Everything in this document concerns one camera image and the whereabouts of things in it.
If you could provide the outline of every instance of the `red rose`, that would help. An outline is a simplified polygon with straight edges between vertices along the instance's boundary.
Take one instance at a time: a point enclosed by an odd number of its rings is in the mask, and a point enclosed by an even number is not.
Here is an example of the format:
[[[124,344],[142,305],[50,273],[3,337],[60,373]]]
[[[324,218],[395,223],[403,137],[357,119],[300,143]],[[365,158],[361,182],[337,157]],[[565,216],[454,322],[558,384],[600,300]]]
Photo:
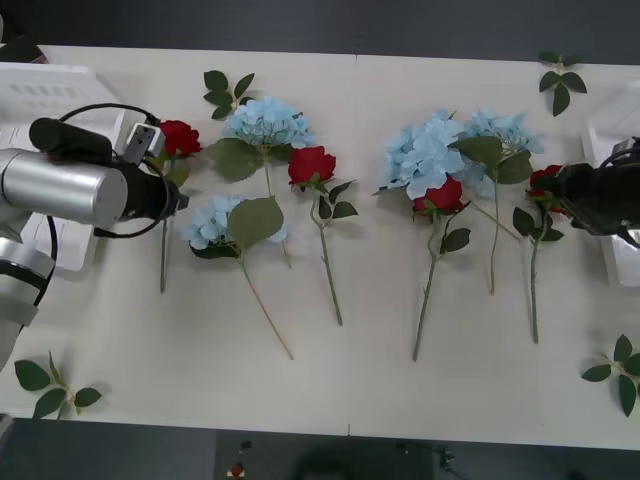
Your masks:
[[[309,182],[316,172],[324,182],[333,177],[335,168],[336,157],[324,153],[324,147],[294,149],[289,164],[289,185]]]
[[[438,210],[444,210],[445,212],[457,212],[463,205],[460,201],[462,196],[462,184],[455,180],[453,177],[447,175],[447,181],[440,188],[430,188],[427,190],[427,194],[424,197],[416,198],[413,201],[413,211],[419,212],[422,210],[428,210],[428,206],[425,205],[425,200],[429,200],[433,203]]]
[[[202,150],[198,142],[200,133],[192,130],[186,123],[180,120],[167,120],[160,124],[160,129],[164,133],[164,148],[169,155],[175,155],[176,151],[180,150],[180,155],[187,157]]]
[[[538,170],[537,172],[533,172],[531,177],[529,178],[529,185],[531,186],[531,190],[527,190],[527,194],[533,198],[536,202],[542,203],[546,205],[545,208],[549,209],[555,213],[564,213],[567,211],[563,208],[559,208],[557,205],[560,204],[558,200],[553,197],[551,192],[547,192],[545,190],[534,190],[534,185],[536,182],[544,177],[550,177],[556,175],[562,169],[562,165],[549,165],[544,170]]]

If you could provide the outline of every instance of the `dark floor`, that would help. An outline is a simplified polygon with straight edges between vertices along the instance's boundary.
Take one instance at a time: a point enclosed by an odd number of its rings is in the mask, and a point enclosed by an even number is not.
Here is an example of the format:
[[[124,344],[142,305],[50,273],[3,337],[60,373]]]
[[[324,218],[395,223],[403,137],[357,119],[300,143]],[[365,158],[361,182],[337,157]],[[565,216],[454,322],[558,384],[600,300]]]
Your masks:
[[[0,0],[41,44],[640,64],[638,0]]]

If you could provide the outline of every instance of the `white plastic basket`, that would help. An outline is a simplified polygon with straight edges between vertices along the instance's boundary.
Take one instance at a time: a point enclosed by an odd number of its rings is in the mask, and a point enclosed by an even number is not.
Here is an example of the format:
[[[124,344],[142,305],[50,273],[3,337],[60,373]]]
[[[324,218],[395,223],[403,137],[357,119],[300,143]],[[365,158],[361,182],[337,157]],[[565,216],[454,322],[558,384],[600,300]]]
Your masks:
[[[582,135],[584,153],[591,164],[602,164],[620,142],[640,136],[640,82],[634,82],[613,96],[585,123]],[[640,231],[631,232],[640,242]],[[612,285],[640,286],[640,250],[618,237],[602,240],[605,263]]]
[[[0,63],[0,149],[33,150],[29,126],[40,117],[60,117],[92,103],[118,99],[87,67]],[[124,141],[122,110],[83,113],[70,123],[100,133],[119,150]],[[56,219],[59,240],[57,273],[69,279],[84,272],[93,261],[97,239],[93,227]],[[24,230],[26,244],[49,254],[51,240],[42,215],[33,215]]]

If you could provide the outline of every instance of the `blue hydrangea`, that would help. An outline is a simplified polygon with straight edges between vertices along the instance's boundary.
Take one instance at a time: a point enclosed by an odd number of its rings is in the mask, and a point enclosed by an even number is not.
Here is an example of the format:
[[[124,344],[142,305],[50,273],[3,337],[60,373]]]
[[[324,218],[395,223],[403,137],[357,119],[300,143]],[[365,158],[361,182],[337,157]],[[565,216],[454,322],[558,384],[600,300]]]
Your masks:
[[[419,127],[407,126],[387,144],[383,187],[407,186],[411,199],[426,195],[429,188],[440,188],[447,174],[462,171],[465,163],[457,151],[449,150],[464,127],[449,119],[446,110],[433,114]]]
[[[493,136],[502,140],[505,156],[528,150],[543,153],[543,135],[533,135],[524,125],[526,113],[518,115],[496,115],[489,108],[476,111],[470,122],[465,124],[461,138]]]
[[[239,106],[227,117],[223,135],[250,145],[304,148],[313,144],[313,135],[307,128],[307,119],[298,110],[277,98],[265,97]]]
[[[227,218],[231,211],[244,200],[243,197],[211,197],[205,208],[198,208],[193,221],[183,231],[183,238],[196,250],[204,250],[210,243],[233,242],[227,231]],[[284,225],[269,238],[273,242],[282,242],[287,236]]]

